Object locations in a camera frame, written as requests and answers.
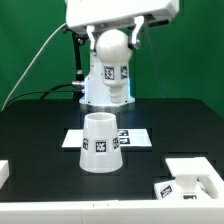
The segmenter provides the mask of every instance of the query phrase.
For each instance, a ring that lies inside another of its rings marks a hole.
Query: white paper
[[[68,130],[62,148],[76,148],[82,146],[83,130]],[[139,146],[151,147],[151,141],[146,129],[119,129],[118,136],[121,147]]]

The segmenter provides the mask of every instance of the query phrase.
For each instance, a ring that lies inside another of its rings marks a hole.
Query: upside-down cup
[[[122,165],[115,115],[102,112],[86,115],[80,167],[88,172],[107,173]]]

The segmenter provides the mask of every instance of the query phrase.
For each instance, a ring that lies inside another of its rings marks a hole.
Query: green screen
[[[0,1],[0,106],[45,40],[65,22],[65,11],[63,0]],[[200,99],[224,117],[223,12],[223,0],[180,0],[180,13],[170,25],[145,27],[141,48],[130,62],[132,95]],[[81,48],[81,57],[87,75],[88,42]],[[15,95],[70,83],[75,74],[71,33],[59,32]]]

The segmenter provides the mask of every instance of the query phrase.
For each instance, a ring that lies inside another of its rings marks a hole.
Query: black table
[[[18,101],[1,112],[0,160],[9,160],[10,177],[0,202],[154,199],[154,183],[172,178],[168,157],[205,156],[224,175],[224,120],[199,100],[137,99],[116,112],[118,128],[146,128],[152,148],[122,152],[123,167],[108,174],[83,171],[80,152],[61,148],[90,112],[70,100]]]

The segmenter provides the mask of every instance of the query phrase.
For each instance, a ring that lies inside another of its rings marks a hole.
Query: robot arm
[[[122,106],[130,96],[128,62],[138,49],[138,33],[168,24],[179,10],[179,0],[65,0],[66,23],[79,36],[88,36],[91,68],[81,104]],[[133,28],[128,37],[116,28]]]

